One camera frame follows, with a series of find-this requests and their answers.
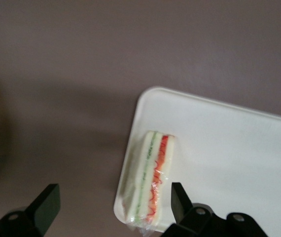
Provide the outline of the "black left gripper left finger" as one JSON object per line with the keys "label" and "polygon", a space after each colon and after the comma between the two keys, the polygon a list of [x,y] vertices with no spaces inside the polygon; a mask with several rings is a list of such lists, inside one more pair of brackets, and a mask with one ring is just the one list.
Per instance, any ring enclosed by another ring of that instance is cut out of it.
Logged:
{"label": "black left gripper left finger", "polygon": [[43,237],[61,208],[60,186],[49,184],[24,210],[0,219],[0,237]]}

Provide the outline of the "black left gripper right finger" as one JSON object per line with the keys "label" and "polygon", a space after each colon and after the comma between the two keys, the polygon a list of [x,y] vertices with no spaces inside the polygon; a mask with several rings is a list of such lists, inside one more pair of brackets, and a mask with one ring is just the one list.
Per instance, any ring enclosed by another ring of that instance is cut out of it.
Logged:
{"label": "black left gripper right finger", "polygon": [[192,203],[181,183],[172,183],[171,208],[175,223],[165,237],[265,237],[267,234],[249,215],[232,212],[225,219],[205,204]]}

